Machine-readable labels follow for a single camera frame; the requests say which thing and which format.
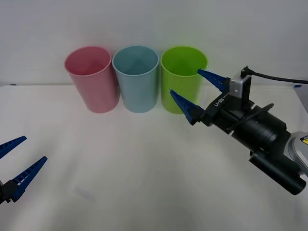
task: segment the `pink cup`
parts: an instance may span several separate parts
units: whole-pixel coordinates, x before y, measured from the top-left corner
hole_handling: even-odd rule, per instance
[[[67,57],[64,66],[90,111],[104,113],[115,108],[119,92],[106,49],[80,48]]]

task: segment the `green cup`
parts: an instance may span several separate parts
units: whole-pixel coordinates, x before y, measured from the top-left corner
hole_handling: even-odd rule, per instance
[[[187,100],[196,103],[202,77],[198,69],[205,69],[206,56],[193,47],[174,47],[167,50],[161,58],[162,66],[162,104],[164,108],[176,114],[182,111],[169,93],[171,88]]]

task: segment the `blue cup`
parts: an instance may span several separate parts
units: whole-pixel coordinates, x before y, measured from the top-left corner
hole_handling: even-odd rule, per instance
[[[112,65],[120,85],[125,107],[131,112],[150,111],[158,97],[158,54],[143,46],[118,51]]]

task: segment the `black cable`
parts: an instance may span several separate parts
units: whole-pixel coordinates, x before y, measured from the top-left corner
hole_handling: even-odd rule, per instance
[[[244,117],[236,124],[232,125],[231,127],[228,127],[227,130],[234,130],[237,126],[241,125],[242,123],[246,122],[247,120],[259,115],[262,112],[267,112],[269,109],[271,109],[274,106],[273,103],[270,103],[269,105],[266,105],[265,107],[261,108],[261,110],[256,111],[255,113],[252,113],[251,115],[248,115],[247,117]]]
[[[254,72],[252,70],[250,70],[250,71],[252,72],[251,73],[252,75],[259,76],[259,77],[262,77],[262,78],[267,78],[267,79],[276,80],[276,81],[282,81],[282,82],[289,82],[289,83],[308,84],[307,80],[290,79],[290,78],[278,78],[278,77],[274,77],[274,76],[267,76],[267,75],[264,75],[264,74],[260,74],[260,73]]]

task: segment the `cup rim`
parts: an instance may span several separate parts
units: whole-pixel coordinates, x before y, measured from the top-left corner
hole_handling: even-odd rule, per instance
[[[172,73],[171,71],[169,71],[167,68],[164,67],[164,65],[163,65],[163,56],[166,54],[167,51],[172,50],[172,49],[174,49],[174,48],[178,48],[178,47],[192,48],[192,49],[194,49],[194,50],[200,52],[200,53],[205,57],[205,59],[206,59],[206,65],[205,65],[205,67],[203,68],[203,69],[206,69],[206,67],[208,66],[208,59],[207,59],[207,56],[206,56],[205,54],[203,54],[203,52],[202,52],[201,50],[199,50],[199,49],[197,49],[197,48],[195,48],[195,47],[191,47],[191,46],[175,46],[175,47],[171,47],[171,48],[169,48],[168,50],[166,50],[166,51],[162,54],[162,56],[161,56],[161,58],[160,58],[160,64],[161,64],[162,68],[163,68],[165,71],[167,71],[168,73],[170,73],[170,74],[172,74],[172,75],[174,75],[174,76],[177,76],[177,77],[194,77],[194,76],[197,76],[197,75],[198,75],[198,73],[196,73],[195,75],[191,75],[191,76],[181,76],[181,75],[177,75],[177,74]]]
[[[77,52],[77,51],[79,51],[79,50],[81,50],[81,49],[85,49],[85,48],[89,48],[89,47],[92,47],[92,48],[100,48],[100,49],[102,49],[102,50],[104,50],[104,51],[106,51],[106,52],[108,53],[108,55],[109,55],[109,62],[108,62],[108,64],[106,65],[106,67],[104,67],[102,70],[100,70],[100,71],[98,71],[98,72],[95,72],[95,73],[93,73],[93,74],[90,74],[90,75],[76,75],[76,74],[70,72],[70,71],[66,68],[66,65],[65,65],[66,62],[67,62],[67,59],[68,59],[73,53],[75,53],[75,52]],[[109,52],[107,49],[105,49],[104,47],[100,47],[100,46],[85,46],[85,47],[81,47],[81,48],[78,48],[78,49],[74,50],[73,52],[71,52],[71,53],[67,56],[67,58],[66,58],[65,61],[64,61],[64,68],[65,68],[65,70],[66,70],[68,73],[70,73],[70,74],[72,74],[72,75],[74,75],[74,76],[78,76],[78,77],[89,77],[89,76],[96,75],[96,74],[101,73],[101,72],[103,72],[104,70],[106,70],[106,69],[110,66],[111,60],[112,60],[112,56],[111,56],[110,52]]]
[[[114,63],[115,56],[116,56],[120,51],[122,51],[122,50],[124,50],[124,49],[127,49],[127,48],[130,48],[130,47],[145,47],[145,48],[148,48],[148,49],[154,51],[154,53],[155,53],[156,56],[157,56],[157,63],[156,63],[156,65],[155,65],[151,70],[149,70],[148,72],[145,72],[145,73],[142,73],[142,74],[139,74],[139,75],[129,75],[129,74],[123,73],[122,71],[119,71],[119,70],[115,67],[115,63]],[[124,47],[124,48],[118,50],[118,51],[114,54],[114,56],[113,56],[113,58],[112,58],[112,66],[113,66],[113,68],[114,68],[117,72],[119,72],[119,73],[121,73],[121,74],[123,74],[123,75],[125,75],[125,76],[143,76],[143,75],[146,75],[146,74],[152,72],[154,69],[156,69],[157,66],[158,66],[158,64],[159,64],[159,60],[160,60],[160,58],[159,58],[158,53],[157,53],[155,50],[153,50],[152,48],[147,47],[147,46],[141,46],[141,45],[133,45],[133,46]]]

